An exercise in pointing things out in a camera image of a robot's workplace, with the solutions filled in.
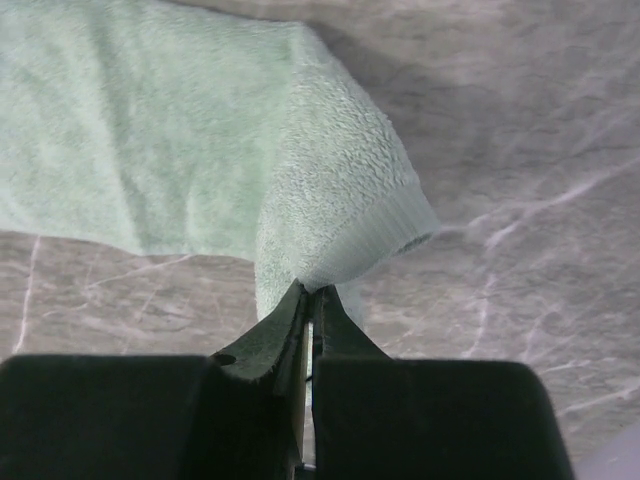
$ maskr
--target towel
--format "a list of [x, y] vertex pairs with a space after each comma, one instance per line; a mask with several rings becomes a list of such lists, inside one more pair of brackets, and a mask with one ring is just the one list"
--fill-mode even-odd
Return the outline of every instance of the towel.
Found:
[[353, 282], [438, 228], [389, 120], [307, 26], [154, 0], [0, 5], [0, 228]]

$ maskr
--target folded towel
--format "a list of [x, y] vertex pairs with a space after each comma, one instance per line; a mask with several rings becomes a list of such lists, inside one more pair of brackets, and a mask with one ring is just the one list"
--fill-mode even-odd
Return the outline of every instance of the folded towel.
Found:
[[0, 228], [255, 261], [258, 317], [438, 222], [390, 122], [308, 27], [152, 0], [4, 0]]

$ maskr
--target cloth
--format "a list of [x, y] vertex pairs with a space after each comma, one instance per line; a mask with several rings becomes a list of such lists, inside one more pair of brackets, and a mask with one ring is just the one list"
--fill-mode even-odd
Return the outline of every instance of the cloth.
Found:
[[438, 228], [387, 118], [302, 23], [152, 0], [0, 4], [0, 228], [352, 281]]

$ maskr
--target marble surface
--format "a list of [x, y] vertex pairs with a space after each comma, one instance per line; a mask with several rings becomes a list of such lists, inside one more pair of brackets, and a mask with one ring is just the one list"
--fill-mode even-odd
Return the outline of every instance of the marble surface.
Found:
[[[385, 351], [531, 365], [574, 460], [640, 419], [640, 0], [190, 3], [308, 21], [405, 142], [444, 230], [364, 279]], [[255, 322], [241, 260], [0, 242], [1, 358], [209, 354]]]

